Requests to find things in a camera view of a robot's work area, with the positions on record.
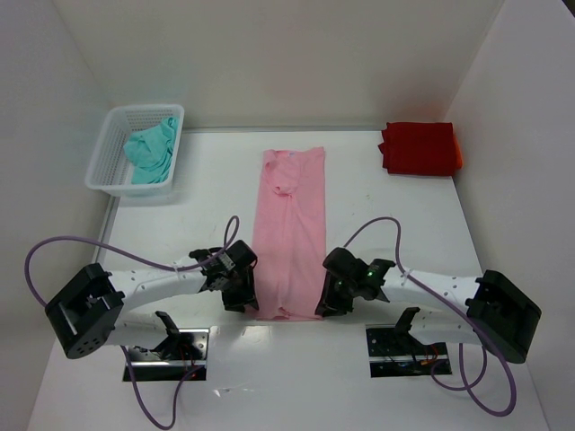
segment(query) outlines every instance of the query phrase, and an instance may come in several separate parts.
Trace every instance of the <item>metal plate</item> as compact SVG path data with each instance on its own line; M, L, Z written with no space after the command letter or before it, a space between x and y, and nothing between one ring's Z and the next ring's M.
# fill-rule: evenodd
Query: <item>metal plate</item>
M190 353L186 352L186 356L192 356L194 365L202 365L189 380L206 380L209 329L180 329L180 333L190 338ZM155 352L141 347L130 347L128 355L138 382L177 382L191 367L189 359L163 360ZM124 367L123 381L130 381L127 367Z
M435 362L429 357L434 355L431 347L406 347L395 336L393 325L366 327L369 370L372 377L403 377L430 375ZM445 343L434 345L438 352L435 361L435 374L451 374L451 364Z

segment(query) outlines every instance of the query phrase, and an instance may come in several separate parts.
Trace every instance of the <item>plastic basket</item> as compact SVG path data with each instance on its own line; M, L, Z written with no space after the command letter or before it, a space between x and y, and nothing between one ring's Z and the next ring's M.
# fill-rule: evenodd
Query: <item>plastic basket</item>
M133 132L157 126L166 117L176 117L179 120L168 178L156 184L132 184L134 165L124 155L124 144ZM85 177L86 187L118 197L170 193L182 124L183 107L180 105L130 105L114 108L108 112L93 150Z

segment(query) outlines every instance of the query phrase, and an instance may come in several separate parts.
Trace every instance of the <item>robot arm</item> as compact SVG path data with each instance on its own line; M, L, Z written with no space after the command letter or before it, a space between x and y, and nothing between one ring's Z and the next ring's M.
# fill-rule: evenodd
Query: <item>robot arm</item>
M322 299L315 312L338 316L353 310L353 299L413 303L395 325L398 335L423 345L439 341L483 344L471 326L444 303L423 291L411 275L431 287L467 314L496 343L508 362L525 362L541 317L541 310L505 276L485 271L483 277L452 277L406 269L391 260L374 259L370 265L348 250L337 248L323 262L327 269Z
M174 262L174 271L106 272L97 263L82 268L45 308L66 356L83 357L102 345L140 346L169 355L181 338L170 316L133 311L176 295L219 291L228 311L244 312L246 305L258 309L253 288L257 258L243 241L235 242L201 271L177 271L218 250L193 251Z

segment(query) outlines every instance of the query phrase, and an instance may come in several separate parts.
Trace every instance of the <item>pink t-shirt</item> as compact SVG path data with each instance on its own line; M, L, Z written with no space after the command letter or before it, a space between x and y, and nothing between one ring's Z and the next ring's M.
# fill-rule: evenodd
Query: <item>pink t-shirt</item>
M252 248L258 319L315 315L325 269L323 148L268 150L263 155Z

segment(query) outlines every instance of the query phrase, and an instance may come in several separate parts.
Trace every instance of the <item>red fabric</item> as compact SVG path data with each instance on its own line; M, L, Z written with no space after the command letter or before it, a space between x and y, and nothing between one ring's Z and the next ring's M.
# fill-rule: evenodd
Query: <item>red fabric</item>
M389 173L452 176L461 164L451 123L387 123L382 136Z

